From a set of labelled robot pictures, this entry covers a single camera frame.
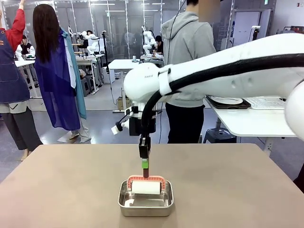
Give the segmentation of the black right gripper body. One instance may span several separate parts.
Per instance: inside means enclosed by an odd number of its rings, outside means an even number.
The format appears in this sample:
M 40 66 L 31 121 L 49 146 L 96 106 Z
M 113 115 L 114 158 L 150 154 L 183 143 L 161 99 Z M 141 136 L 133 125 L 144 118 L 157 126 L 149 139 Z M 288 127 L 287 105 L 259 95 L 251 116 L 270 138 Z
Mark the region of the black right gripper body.
M 147 137 L 156 131 L 156 119 L 149 119 L 147 123 L 143 123 L 142 119 L 138 119 L 136 123 L 136 133 L 138 136 Z

